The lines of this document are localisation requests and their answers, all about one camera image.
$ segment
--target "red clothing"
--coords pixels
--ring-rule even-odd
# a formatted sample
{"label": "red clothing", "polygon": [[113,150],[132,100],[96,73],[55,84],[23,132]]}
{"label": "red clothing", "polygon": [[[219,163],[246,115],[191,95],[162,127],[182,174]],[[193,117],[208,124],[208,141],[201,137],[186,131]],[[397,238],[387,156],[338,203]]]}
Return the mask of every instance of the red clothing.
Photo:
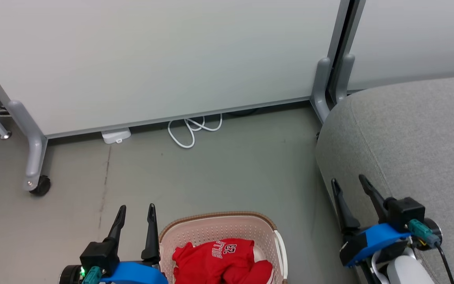
{"label": "red clothing", "polygon": [[254,241],[222,239],[193,247],[176,248],[175,284],[267,284],[272,264],[253,260]]}

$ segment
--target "white basket handle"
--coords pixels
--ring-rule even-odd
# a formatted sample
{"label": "white basket handle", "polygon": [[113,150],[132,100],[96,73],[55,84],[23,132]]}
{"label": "white basket handle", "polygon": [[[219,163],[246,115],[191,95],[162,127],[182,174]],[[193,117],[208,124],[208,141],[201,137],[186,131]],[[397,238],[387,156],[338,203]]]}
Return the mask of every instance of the white basket handle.
{"label": "white basket handle", "polygon": [[283,279],[286,279],[288,276],[288,259],[287,259],[287,250],[285,249],[285,243],[283,242],[283,238],[279,234],[278,230],[274,230],[274,234],[276,235],[276,244],[278,245],[278,258],[279,262],[283,264],[281,267],[281,271],[283,273]]}

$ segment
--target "perforated basket wall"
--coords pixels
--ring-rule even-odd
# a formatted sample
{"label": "perforated basket wall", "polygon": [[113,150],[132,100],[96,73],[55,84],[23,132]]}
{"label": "perforated basket wall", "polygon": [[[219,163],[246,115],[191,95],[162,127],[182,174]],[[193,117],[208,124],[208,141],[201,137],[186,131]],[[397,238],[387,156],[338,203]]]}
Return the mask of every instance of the perforated basket wall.
{"label": "perforated basket wall", "polygon": [[175,283],[172,259],[176,247],[194,246],[219,239],[252,239],[274,266],[274,283],[283,283],[283,256],[274,223],[256,212],[222,212],[183,218],[169,224],[160,234],[160,269],[170,284]]}

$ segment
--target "brown basket rim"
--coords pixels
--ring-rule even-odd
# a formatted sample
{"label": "brown basket rim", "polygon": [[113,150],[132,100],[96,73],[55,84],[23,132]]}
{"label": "brown basket rim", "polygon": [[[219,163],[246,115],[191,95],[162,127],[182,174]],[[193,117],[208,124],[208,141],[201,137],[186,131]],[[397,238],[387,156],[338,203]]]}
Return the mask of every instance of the brown basket rim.
{"label": "brown basket rim", "polygon": [[252,211],[230,211],[230,212],[215,212],[215,213],[208,213],[208,214],[200,214],[200,215],[194,215],[190,217],[185,217],[181,219],[177,219],[171,223],[169,223],[162,232],[159,234],[159,243],[162,243],[162,238],[164,235],[169,231],[171,228],[174,226],[185,223],[188,221],[196,221],[200,219],[206,219],[206,218],[214,218],[214,217],[227,217],[227,216],[250,216],[250,217],[258,217],[265,221],[269,226],[271,226],[272,230],[277,230],[276,224],[267,216],[264,214],[260,214],[258,212],[252,212]]}

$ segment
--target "floor crack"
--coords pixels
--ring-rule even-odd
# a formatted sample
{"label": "floor crack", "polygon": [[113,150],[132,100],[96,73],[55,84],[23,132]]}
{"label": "floor crack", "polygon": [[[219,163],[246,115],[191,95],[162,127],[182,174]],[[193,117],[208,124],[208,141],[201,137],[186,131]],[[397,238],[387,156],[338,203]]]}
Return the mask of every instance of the floor crack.
{"label": "floor crack", "polygon": [[108,171],[110,170],[110,157],[112,155],[112,146],[110,145],[110,149],[108,150],[108,162],[106,162],[106,173],[104,174],[104,189],[101,198],[101,206],[99,207],[99,224],[97,225],[97,239],[100,238],[100,230],[101,230],[101,220],[102,220],[102,212],[104,211],[104,204],[106,203],[106,194],[108,193]]}

